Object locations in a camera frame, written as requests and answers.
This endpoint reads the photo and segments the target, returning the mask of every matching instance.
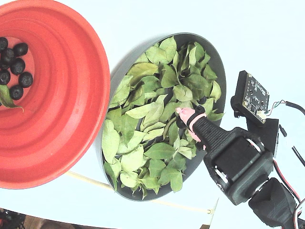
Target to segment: circuit board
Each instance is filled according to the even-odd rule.
[[[265,123],[268,103],[269,93],[248,73],[242,105],[262,123]]]

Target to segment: blueberry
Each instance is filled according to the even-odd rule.
[[[23,56],[28,53],[28,45],[26,43],[16,44],[13,48],[16,56]]]
[[[10,81],[10,72],[8,70],[0,71],[0,84],[7,85]]]
[[[16,59],[15,53],[13,49],[5,49],[1,52],[1,61],[5,64],[10,66],[14,63]]]
[[[19,76],[19,85],[23,88],[30,87],[33,84],[33,76],[29,72],[24,72]]]
[[[8,39],[0,37],[0,52],[7,49],[9,45]]]
[[[202,97],[198,102],[199,102],[199,104],[205,104],[205,102],[206,102],[206,96],[204,96],[204,97]]]
[[[2,61],[0,61],[0,68],[2,70],[6,70],[6,69],[9,69],[9,66],[8,65],[5,65],[4,63],[2,63]]]
[[[19,100],[23,96],[23,88],[20,85],[15,85],[10,88],[10,97],[13,100]]]
[[[23,73],[25,69],[25,62],[21,58],[17,58],[15,62],[10,66],[11,73],[19,75]]]

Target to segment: white table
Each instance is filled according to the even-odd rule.
[[[304,107],[305,84],[304,2],[256,1],[98,1],[60,0],[79,12],[98,33],[108,56],[110,71],[132,48],[153,37],[193,32],[218,50],[226,71],[226,114],[221,127],[246,128],[230,107],[239,71],[246,70],[270,92],[273,101],[285,99]],[[305,119],[301,112],[279,106],[272,118],[292,137],[300,153]],[[107,183],[93,144],[71,171]],[[304,168],[281,136],[278,163],[293,187],[305,197]],[[209,178],[204,163],[184,182],[183,189],[160,200],[180,205],[213,208],[220,197],[211,229],[268,228],[248,205],[234,206]],[[109,228],[190,228],[209,224],[212,215],[151,202],[126,200],[109,190],[67,175],[35,188],[0,189],[0,207],[57,221]]]

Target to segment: wire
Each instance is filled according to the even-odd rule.
[[[294,104],[294,103],[286,101],[286,106],[298,109],[299,111],[301,111],[305,115],[305,109],[303,107],[301,107],[300,105],[298,105],[298,104]]]
[[[305,203],[305,199],[303,199],[300,204],[296,207],[295,213],[294,213],[294,225],[295,229],[299,229],[299,224],[297,222],[297,216],[302,211],[302,205]]]
[[[287,132],[285,131],[284,128],[282,128],[281,125],[279,125],[279,129],[282,132],[284,137],[287,137]],[[302,158],[302,156],[300,155],[300,153],[297,151],[295,146],[292,146],[291,149],[293,150],[293,152],[295,153],[295,155],[297,156],[297,158],[301,161],[301,163],[305,166],[305,160]]]
[[[292,188],[292,186],[285,179],[284,175],[282,174],[282,172],[280,171],[280,169],[278,167],[278,164],[277,164],[275,158],[273,159],[273,165],[274,165],[274,168],[275,168],[277,174],[279,175],[280,179],[282,180],[282,182],[286,185],[286,187],[289,189],[289,191],[292,193],[292,195],[294,195],[295,198],[297,199],[297,201],[300,203],[301,202],[300,196],[297,194],[297,192]]]
[[[267,116],[271,115],[273,109],[277,108],[280,104],[285,104],[285,103],[286,103],[286,101],[283,100],[283,99],[281,101],[279,101],[279,102],[274,102],[272,107],[271,107],[271,109],[267,111]]]
[[[302,164],[305,166],[305,160],[302,158],[302,156],[300,155],[300,153],[297,151],[296,147],[293,146],[292,147],[293,152],[295,153],[295,155],[297,156],[297,158],[302,162]]]

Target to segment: red bowl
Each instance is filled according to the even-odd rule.
[[[0,187],[34,187],[68,171],[92,144],[108,107],[108,61],[91,25],[51,0],[1,6],[0,36],[9,47],[28,44],[22,58],[34,74],[15,101],[24,113],[0,108]]]

